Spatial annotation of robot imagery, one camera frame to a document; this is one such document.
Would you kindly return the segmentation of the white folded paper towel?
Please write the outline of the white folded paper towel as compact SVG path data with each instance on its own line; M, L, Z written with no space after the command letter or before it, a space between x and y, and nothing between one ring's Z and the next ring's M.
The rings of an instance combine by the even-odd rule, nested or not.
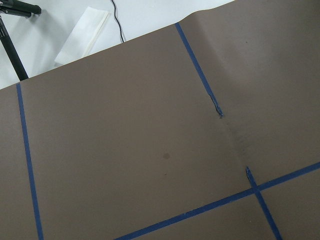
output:
M88 56L109 15L107 10L88 6L57 54L55 64L62 66Z

